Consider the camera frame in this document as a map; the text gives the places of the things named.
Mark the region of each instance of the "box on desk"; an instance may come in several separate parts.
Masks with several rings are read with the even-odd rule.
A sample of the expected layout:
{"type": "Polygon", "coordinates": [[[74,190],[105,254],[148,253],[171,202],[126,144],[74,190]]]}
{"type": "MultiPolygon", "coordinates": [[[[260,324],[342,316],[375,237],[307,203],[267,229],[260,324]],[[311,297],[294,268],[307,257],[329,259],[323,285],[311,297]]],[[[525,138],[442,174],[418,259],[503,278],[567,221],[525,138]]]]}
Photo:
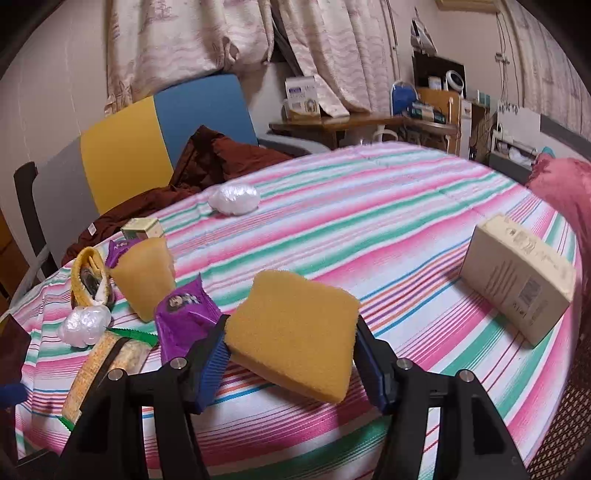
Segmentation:
{"type": "Polygon", "coordinates": [[[146,238],[164,235],[162,225],[160,225],[157,218],[132,218],[121,227],[121,232],[127,240],[136,238],[145,240],[146,238]]]}
{"type": "Polygon", "coordinates": [[[314,77],[291,77],[285,80],[289,118],[320,116],[314,77]]]}
{"type": "Polygon", "coordinates": [[[573,301],[574,267],[509,217],[474,229],[460,276],[537,345],[573,301]]]}

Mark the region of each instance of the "chair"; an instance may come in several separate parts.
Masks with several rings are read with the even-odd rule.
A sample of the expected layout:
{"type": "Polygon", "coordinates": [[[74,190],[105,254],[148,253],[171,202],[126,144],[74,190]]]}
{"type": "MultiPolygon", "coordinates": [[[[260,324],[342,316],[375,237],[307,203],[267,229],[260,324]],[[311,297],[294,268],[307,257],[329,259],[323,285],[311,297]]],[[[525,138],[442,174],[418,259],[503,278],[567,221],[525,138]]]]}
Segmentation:
{"type": "MultiPolygon", "coordinates": [[[[25,228],[33,252],[39,255],[46,245],[43,230],[39,224],[37,211],[35,210],[35,201],[33,200],[33,181],[37,176],[37,166],[35,162],[27,162],[18,167],[14,173],[14,186],[17,191],[18,205],[21,208],[22,219],[25,222],[25,228]]],[[[49,277],[57,270],[57,265],[53,257],[49,256],[45,263],[41,266],[43,275],[49,277]]]]}
{"type": "MultiPolygon", "coordinates": [[[[170,87],[100,121],[39,168],[32,184],[34,210],[55,263],[100,215],[146,190],[167,185],[188,138],[200,125],[237,142],[296,157],[329,150],[298,138],[257,137],[233,74],[170,87]]],[[[34,223],[30,208],[25,215],[34,223]]],[[[31,266],[34,272],[24,280],[32,281],[43,264],[38,257],[31,266]]],[[[15,295],[11,304],[29,287],[30,283],[19,287],[20,296],[15,295]]]]}

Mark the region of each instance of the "snack wrapper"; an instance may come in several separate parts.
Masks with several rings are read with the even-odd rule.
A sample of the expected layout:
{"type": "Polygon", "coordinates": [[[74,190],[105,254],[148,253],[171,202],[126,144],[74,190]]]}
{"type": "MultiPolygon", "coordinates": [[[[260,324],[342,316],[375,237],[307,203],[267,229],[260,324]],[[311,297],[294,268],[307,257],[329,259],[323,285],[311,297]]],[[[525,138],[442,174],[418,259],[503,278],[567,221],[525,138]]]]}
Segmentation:
{"type": "Polygon", "coordinates": [[[221,315],[205,293],[201,275],[164,297],[155,311],[162,363],[185,356],[195,341],[207,336],[221,315]]]}
{"type": "Polygon", "coordinates": [[[134,240],[111,240],[109,241],[109,252],[107,253],[107,259],[105,260],[105,266],[107,268],[115,268],[119,257],[127,252],[132,246],[138,244],[143,239],[137,238],[134,240]]]}

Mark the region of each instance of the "pink blanket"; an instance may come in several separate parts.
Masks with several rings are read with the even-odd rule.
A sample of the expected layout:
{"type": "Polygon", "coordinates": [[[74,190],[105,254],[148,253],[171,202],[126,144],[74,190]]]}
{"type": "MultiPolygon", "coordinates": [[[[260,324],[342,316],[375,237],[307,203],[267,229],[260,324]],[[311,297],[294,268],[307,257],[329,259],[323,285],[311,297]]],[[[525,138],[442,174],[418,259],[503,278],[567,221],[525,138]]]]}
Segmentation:
{"type": "Polygon", "coordinates": [[[542,153],[527,186],[558,210],[577,234],[583,263],[583,312],[588,312],[591,307],[591,163],[542,153]]]}

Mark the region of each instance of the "striped tablecloth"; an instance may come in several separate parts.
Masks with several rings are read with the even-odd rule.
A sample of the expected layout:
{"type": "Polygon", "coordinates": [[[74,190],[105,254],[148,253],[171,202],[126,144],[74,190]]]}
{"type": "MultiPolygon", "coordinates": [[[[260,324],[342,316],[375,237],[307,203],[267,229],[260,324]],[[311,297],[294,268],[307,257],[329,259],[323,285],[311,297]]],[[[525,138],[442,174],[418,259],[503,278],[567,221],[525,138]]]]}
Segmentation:
{"type": "MultiPolygon", "coordinates": [[[[403,143],[299,158],[244,180],[261,192],[254,213],[226,218],[212,212],[204,192],[158,215],[177,284],[201,273],[226,313],[264,269],[342,287],[361,299],[374,335],[399,356],[434,372],[474,371],[526,463],[532,458],[560,401],[579,313],[571,307],[533,349],[458,272],[474,226],[505,212],[575,263],[580,275],[575,235],[562,216],[486,167],[403,143]]],[[[56,336],[70,311],[69,275],[62,268],[14,313],[32,336],[23,368],[30,399],[17,409],[21,455],[40,447],[59,452],[68,438],[57,418],[89,353],[56,336]]],[[[155,332],[116,294],[115,326],[155,332]]],[[[144,371],[159,366],[155,350],[144,371]]],[[[148,467],[158,477],[153,413],[143,414],[148,467]]],[[[387,425],[354,369],[347,397],[330,406],[231,363],[215,405],[194,418],[204,460],[220,480],[370,478],[387,425]]],[[[421,478],[433,474],[438,433],[433,410],[421,478]]]]}

